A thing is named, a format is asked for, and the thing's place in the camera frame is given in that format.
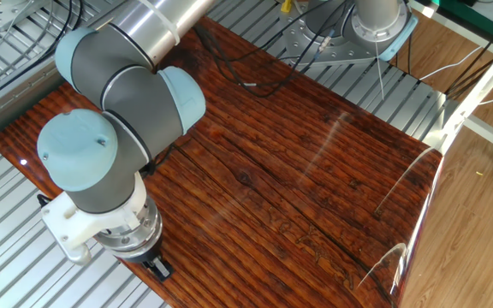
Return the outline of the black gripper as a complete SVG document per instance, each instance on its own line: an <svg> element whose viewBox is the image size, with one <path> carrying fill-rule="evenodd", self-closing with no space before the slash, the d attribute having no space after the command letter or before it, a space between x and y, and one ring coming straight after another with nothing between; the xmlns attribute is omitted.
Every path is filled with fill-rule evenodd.
<svg viewBox="0 0 493 308"><path fill-rule="evenodd" d="M119 251L116 256L126 262L141 264L159 281L166 281L174 273L172 265L161 255L163 236L151 239L145 245L131 251Z"/></svg>

